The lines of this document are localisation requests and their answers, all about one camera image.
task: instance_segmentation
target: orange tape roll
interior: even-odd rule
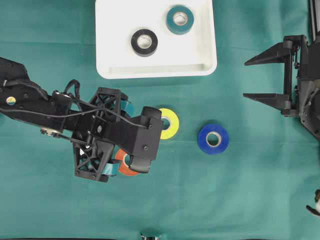
[[[122,173],[125,176],[133,177],[137,176],[139,172],[132,171],[129,166],[126,164],[126,156],[128,154],[123,151],[122,149],[119,149],[118,152],[115,155],[115,159],[121,161],[121,165],[119,167],[119,172]]]

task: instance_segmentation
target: teal tape roll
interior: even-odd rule
[[[191,10],[183,5],[171,8],[166,16],[168,29],[177,35],[188,33],[194,25],[195,17]]]
[[[129,101],[121,101],[121,110],[125,111],[130,117],[135,113],[135,108]]]
[[[118,174],[120,163],[107,163],[102,171],[102,175],[112,177]]]

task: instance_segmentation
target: table surface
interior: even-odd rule
[[[0,117],[0,237],[174,240],[314,240],[309,214],[319,187],[319,144],[297,119],[243,98],[281,93],[283,66],[244,62],[309,32],[307,0],[215,0],[218,67],[202,77],[106,80],[96,70],[93,0],[1,0],[0,56],[25,64],[49,93],[71,79],[81,98],[119,88],[135,108],[169,107],[178,135],[159,146],[146,175],[109,183],[74,176],[72,145]],[[221,155],[206,155],[206,123],[229,132]]]

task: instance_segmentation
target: round sticker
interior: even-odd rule
[[[5,101],[10,106],[13,106],[16,104],[16,99],[13,96],[8,97]]]

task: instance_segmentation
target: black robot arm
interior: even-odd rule
[[[74,95],[69,93],[74,87]],[[107,182],[106,168],[118,164],[112,159],[115,146],[129,156],[129,168],[148,173],[156,158],[163,122],[161,111],[144,107],[131,118],[124,105],[128,96],[118,89],[100,87],[89,102],[80,99],[80,83],[72,80],[63,92],[48,95],[32,82],[24,65],[0,58],[0,112],[41,128],[42,134],[72,142],[74,174]],[[63,135],[64,130],[72,136]]]

